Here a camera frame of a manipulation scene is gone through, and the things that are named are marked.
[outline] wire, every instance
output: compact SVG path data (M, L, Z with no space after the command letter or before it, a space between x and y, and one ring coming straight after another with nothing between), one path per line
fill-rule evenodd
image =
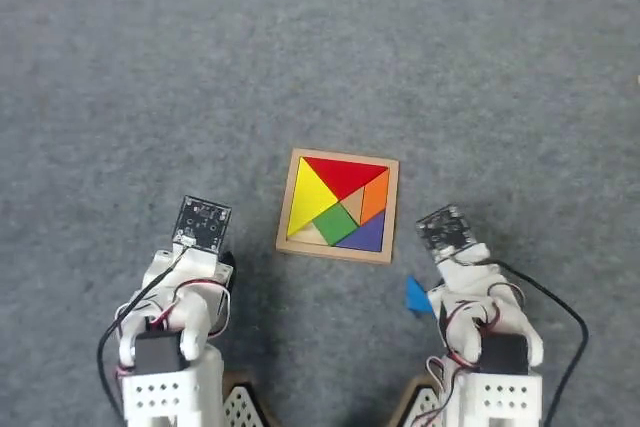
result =
M442 339L444 340L444 345L447 349L447 356L453 360L455 363L457 363L458 365L460 365L461 367L466 367L468 369L475 369L475 364L467 361L466 359L464 359L458 352L456 352L455 350L453 350L451 348L451 345L449 344L449 338L448 338L448 331L449 331L449 326L451 325L451 321L453 320L453 318L462 311L462 309L464 309L465 307L468 307L471 304L476 304L478 303L478 301L475 300L466 300L460 303L460 305L458 305L455 309L453 309L453 312L451 312L451 315L449 315L446 319L445 319L445 324L444 324L444 332L442 333Z
M436 375L436 374L433 373L433 370L431 370L431 362L437 363L438 368L442 371L442 373L440 375ZM434 378L434 380L438 384L438 387L440 387L440 392L444 392L444 384L442 383L442 377L444 375L444 365L442 364L440 359L438 357L436 357L435 355L432 355L424 363L424 368L427 370L427 372L429 372L431 377Z
M447 408L447 405L449 405L449 402L451 401L451 397L453 396L453 389L455 388L456 377L463 370L464 370L464 367L458 367L453 372L453 375L451 376L451 388L449 389L449 394L447 395L447 399L444 401L444 403L440 407L438 407L437 409L429 410L427 412L423 412L423 413L417 415L413 419L413 421L411 422L411 427L417 427L416 426L416 422L422 421L425 417L430 417L430 416L431 417L429 418L429 420L427 420L427 423L426 424L422 424L420 427L429 427L431 424L433 424L433 422L444 411L444 409Z
M512 284L511 282L494 282L487 289L487 295L489 297L491 297L491 289L493 289L494 287L497 287L499 285L506 285L507 287L511 287L512 290L517 292L518 293L518 298L516 300L518 302L518 305L520 306L520 309L524 309L524 306L525 306L525 304L527 302L527 297L524 295L524 292L522 291L522 289L519 286L517 286L516 284Z
M208 334L208 337L210 339L214 339L214 338L218 337L220 334L222 334L225 330L227 330L227 327L229 326L229 318L231 317L231 293L229 292L229 290L223 284L221 284L220 282L217 282L215 280L212 280L212 279L204 279L204 278L203 279L185 280L181 284L178 284L176 286L176 288L173 290L173 306L175 306L175 304L177 304L178 301L180 300L178 298L178 291L181 288L188 287L189 285L198 285L198 284L206 284L206 285L215 286L219 290L222 291L222 293L224 294L224 296L226 298L227 315L225 317L224 325L219 330L217 330L215 332L209 332L209 334Z
M116 413L116 415L118 416L118 420L123 426L126 426L124 413L120 408L120 405L118 404L118 401L116 400L111 387L109 386L109 380L104 369L104 347L107 343L107 340L109 340L109 337L111 337L113 332L122 324L122 321L125 319L125 317L129 315L131 311L133 311L133 309L142 300L144 300L145 296L151 291L151 289L162 282L164 278L169 275L173 271L173 269L175 269L176 265L178 264L178 262L180 262L187 250L189 250L188 246L182 249L182 251L175 257L173 262L171 262L169 267L167 267L162 273L158 274L158 276L155 277L151 282L149 282L146 287L138 292L138 295L136 295L133 300L122 309L122 311L119 311L116 318L113 320L113 322L111 322L111 325L107 327L107 330L104 331L102 337L100 337L100 340L98 341L98 348L96 349L96 362L98 364L98 376L100 377L100 384L102 385L102 390L104 390L107 399L109 400L109 404L111 404L111 408Z
M573 310L564 300L562 300L560 297L558 297L556 294L551 292L549 289L547 289L543 285L539 284L533 278L529 277L527 274L523 274L522 272L511 267L506 262L503 262L497 259L486 259L476 263L476 265L488 265L488 264L496 264L502 267L504 270L511 272L516 277L519 277L525 282L531 284L533 287L538 289L540 292L542 292L544 295L546 295L551 300L553 300L556 304L562 307L571 317L574 318L574 320L580 326L580 331L582 333L582 340L580 341L580 345L578 346L576 353L573 355L571 362L569 362L567 369L564 371L564 374L560 379L560 383L558 384L558 387L556 388L556 391L553 394L553 400L551 401L551 406L547 411L547 417L544 420L544 424L543 424L544 427L550 427L551 420L553 420L553 416L556 414L556 411L558 410L558 405L560 404L560 398L562 397L562 393L564 392L564 389L567 386L567 383L569 382L569 378L573 374L573 371L576 369L578 363L580 362L580 359L582 358L582 354L584 354L584 351L587 348L587 344L589 343L589 328L587 327L587 323L584 321L584 319L575 310Z

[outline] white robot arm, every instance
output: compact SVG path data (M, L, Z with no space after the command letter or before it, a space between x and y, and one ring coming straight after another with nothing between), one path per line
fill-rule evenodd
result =
M247 388L234 388L234 398L242 398L238 405L223 403L222 355L207 342L224 332L231 314L235 261L228 252L218 255L230 212L185 197L173 250L156 252L141 289L116 310L100 340L100 379L128 427L227 427L234 424L228 421L231 415L252 417L258 427L265 424ZM122 407L104 372L104 346L113 332Z
M542 378L532 368L543 361L542 339L522 307L524 294L502 268L527 280L580 324L583 341L554 396L547 424L582 355L588 330L566 303L530 277L492 260L456 206L417 223L418 233L442 276L428 292L446 354L427 359L439 386L429 409L411 408L405 427L534 427L542 418Z

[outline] black cable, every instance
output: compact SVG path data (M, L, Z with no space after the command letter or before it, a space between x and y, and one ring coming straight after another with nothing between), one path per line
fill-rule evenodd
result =
M578 346L578 349L576 350L576 353L571 359L571 362L569 362L567 369L564 371L562 378L560 379L560 383L556 388L556 392L553 394L553 400L551 401L551 406L547 411L547 417L544 419L544 424L543 424L544 427L551 427L551 420L553 419L553 416L558 410L558 405L560 404L560 397L562 397L562 393L564 392L564 389L567 386L567 383L569 382L569 378L573 374L573 371L578 365L578 362L580 362L580 358L582 357L582 354L584 354L584 351L587 348L587 344L589 343L589 328L587 327L587 323L584 321L584 319L575 310L573 310L564 300L562 300L560 297L558 297L556 294L551 292L549 289L547 289L543 285L540 285L536 280L532 279L528 275L523 274L522 272L519 272L518 270L514 269L509 264L496 259L486 259L476 263L476 265L489 265L489 264L498 265L502 267L504 270L511 272L516 277L519 277L525 282L528 282L529 284L531 284L533 287L538 289L540 292L542 292L544 295L546 295L551 300L553 300L556 304L562 307L571 317L575 319L578 325L580 325L580 330L582 331L582 340L580 342L580 345Z
M149 282L146 287L144 287L142 290L140 290L140 292L138 292L138 295L136 295L134 299L131 302L129 302L129 304L124 309L122 309L122 311L118 314L118 316L111 323L111 325L107 327L107 330L104 331L104 334L102 334L102 337L100 337L100 341L98 342L98 348L96 350L96 361L98 363L98 376L100 377L100 384L102 385L102 390L104 390L104 393L107 396L109 403L111 404L111 408L118 416L118 420L120 421L120 423L125 427L127 422L124 418L124 412L120 408L120 405L116 400L116 396L113 394L113 391L109 386L109 380L107 379L107 375L104 371L104 346L106 345L107 340L109 340L109 337L113 335L113 332L120 326L120 324L122 324L122 321L125 319L125 317L129 315L131 311L133 311L133 309L135 309L136 305L139 304L140 301L144 299L145 295L147 295L151 289L153 289L160 282L162 282L162 280L167 275L169 275L171 271L173 271L175 266L178 264L180 259L182 259L182 256L185 254L185 252L188 249L189 247L185 247L182 250L182 252L180 252L176 256L174 261L171 263L171 265L169 265L169 267L167 267L167 269L164 272L159 274L156 278L154 278L151 282Z

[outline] beige triangle piece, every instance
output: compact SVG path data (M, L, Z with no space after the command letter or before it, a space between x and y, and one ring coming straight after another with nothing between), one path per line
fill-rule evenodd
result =
M349 212L349 215L356 224L360 225L360 213L362 212L362 198L364 197L364 187L360 187L347 198L342 199L340 203Z
M313 222L309 222L295 234L288 236L287 240L293 240L294 242L303 242L305 244L329 245L327 244L327 241L324 240L324 237L322 236L318 228L313 225Z

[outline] carpet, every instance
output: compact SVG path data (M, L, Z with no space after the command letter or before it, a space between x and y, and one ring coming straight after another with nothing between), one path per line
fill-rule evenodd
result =
M283 426L382 426L442 353L404 289L449 202L591 327L555 425L635 425L639 32L640 0L0 0L0 424L116 425L96 343L191 194L233 207L218 345ZM276 253L294 146L400 161L391 266ZM521 285L548 406L579 330Z

